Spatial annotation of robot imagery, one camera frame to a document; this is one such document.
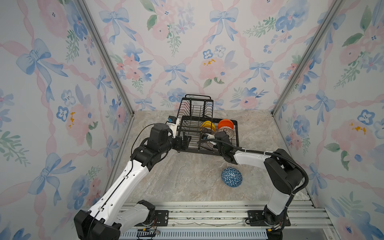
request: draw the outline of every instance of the dish rack tray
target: dish rack tray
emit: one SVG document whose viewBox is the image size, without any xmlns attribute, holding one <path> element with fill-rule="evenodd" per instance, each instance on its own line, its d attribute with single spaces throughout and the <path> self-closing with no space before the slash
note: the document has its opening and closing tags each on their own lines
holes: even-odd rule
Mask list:
<svg viewBox="0 0 384 240">
<path fill-rule="evenodd" d="M 202 140 L 203 133 L 214 134 L 212 129 L 209 132 L 209 129 L 201 128 L 205 121 L 211 121 L 215 125 L 215 129 L 218 130 L 217 125 L 222 119 L 213 118 L 213 109 L 214 101 L 210 96 L 187 94 L 181 99 L 179 111 L 177 112 L 177 117 L 181 118 L 177 135 L 189 135 L 192 137 L 188 149 L 182 150 L 183 152 L 220 155 L 217 149 L 209 147 L 207 143 L 197 143 Z M 235 125 L 233 129 L 235 135 L 230 141 L 233 145 L 239 146 L 237 121 L 231 121 Z"/>
</svg>

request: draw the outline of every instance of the black mounting plate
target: black mounting plate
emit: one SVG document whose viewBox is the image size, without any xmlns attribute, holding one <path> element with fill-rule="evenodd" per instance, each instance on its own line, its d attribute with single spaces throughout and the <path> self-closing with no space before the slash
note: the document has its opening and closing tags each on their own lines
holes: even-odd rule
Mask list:
<svg viewBox="0 0 384 240">
<path fill-rule="evenodd" d="M 155 210 L 155 220 L 157 218 L 157 223 L 154 224 L 154 228 L 158 227 L 166 227 L 168 225 L 168 210 Z M 141 223 L 137 224 L 136 227 L 145 227 Z"/>
<path fill-rule="evenodd" d="M 248 219 L 250 220 L 251 226 L 269 227 L 269 225 L 267 225 L 264 221 L 261 221 L 265 219 L 265 217 L 263 216 L 263 212 L 264 212 L 263 210 L 247 211 Z M 289 221 L 289 218 L 287 216 L 287 218 L 285 219 L 284 226 L 288 227 L 290 225 L 291 225 L 291 222 Z"/>
</svg>

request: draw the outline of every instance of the wallpaper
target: wallpaper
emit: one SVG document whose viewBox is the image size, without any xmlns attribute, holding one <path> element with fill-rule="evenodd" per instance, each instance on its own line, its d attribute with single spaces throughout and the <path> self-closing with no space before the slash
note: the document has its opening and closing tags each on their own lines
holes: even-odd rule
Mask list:
<svg viewBox="0 0 384 240">
<path fill-rule="evenodd" d="M 384 239 L 384 1 L 342 8 L 275 117 L 340 237 Z"/>
<path fill-rule="evenodd" d="M 73 2 L 5 1 L 0 19 L 0 239 L 74 239 L 128 113 Z"/>
<path fill-rule="evenodd" d="M 272 109 L 332 3 L 314 0 L 86 0 L 139 110 L 172 110 L 186 93 L 215 108 Z"/>
</svg>

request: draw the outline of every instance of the blue patterned bowl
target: blue patterned bowl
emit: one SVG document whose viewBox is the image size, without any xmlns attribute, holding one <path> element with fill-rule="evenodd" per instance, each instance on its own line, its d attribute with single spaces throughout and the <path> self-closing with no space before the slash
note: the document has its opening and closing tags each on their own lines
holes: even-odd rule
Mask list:
<svg viewBox="0 0 384 240">
<path fill-rule="evenodd" d="M 240 171 L 234 167 L 227 167 L 221 173 L 221 179 L 229 187 L 238 187 L 243 181 Z"/>
</svg>

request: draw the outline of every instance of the robotic arm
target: robotic arm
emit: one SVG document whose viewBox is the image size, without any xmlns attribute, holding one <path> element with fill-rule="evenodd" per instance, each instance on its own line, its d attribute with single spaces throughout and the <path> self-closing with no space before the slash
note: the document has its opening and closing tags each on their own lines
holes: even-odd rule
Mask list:
<svg viewBox="0 0 384 240">
<path fill-rule="evenodd" d="M 179 123 L 180 119 L 169 116 L 166 124 L 154 124 L 150 136 L 133 151 L 131 161 L 111 188 L 87 212 L 80 210 L 76 214 L 74 223 L 81 240 L 117 240 L 120 232 L 125 232 L 139 223 L 146 226 L 154 223 L 155 206 L 147 201 L 141 200 L 135 207 L 123 213 L 119 211 L 137 184 L 156 163 L 166 157 L 165 155 L 162 158 L 162 154 L 168 154 L 171 149 L 180 151 L 188 148 L 191 137 L 176 136 Z M 282 149 L 275 152 L 246 150 L 232 146 L 225 132 L 218 132 L 214 137 L 215 139 L 201 142 L 214 142 L 227 162 L 261 167 L 268 171 L 275 187 L 272 197 L 264 208 L 262 219 L 253 219 L 248 224 L 267 224 L 273 227 L 273 230 L 281 230 L 287 207 L 294 194 L 308 184 L 305 171 Z M 306 176 L 306 181 L 297 187 L 303 176 Z"/>
</svg>

